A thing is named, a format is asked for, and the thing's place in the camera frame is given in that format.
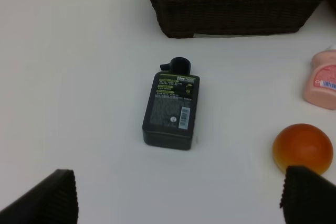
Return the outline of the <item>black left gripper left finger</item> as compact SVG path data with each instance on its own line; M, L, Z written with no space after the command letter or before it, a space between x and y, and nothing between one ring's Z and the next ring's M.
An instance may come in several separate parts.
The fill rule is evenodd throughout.
M1 210L1 223L77 223L75 174L57 169Z

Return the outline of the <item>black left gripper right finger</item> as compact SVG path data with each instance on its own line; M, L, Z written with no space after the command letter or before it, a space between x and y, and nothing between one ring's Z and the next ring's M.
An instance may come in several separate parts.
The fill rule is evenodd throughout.
M283 186L285 223L335 223L335 184L305 166L288 166Z

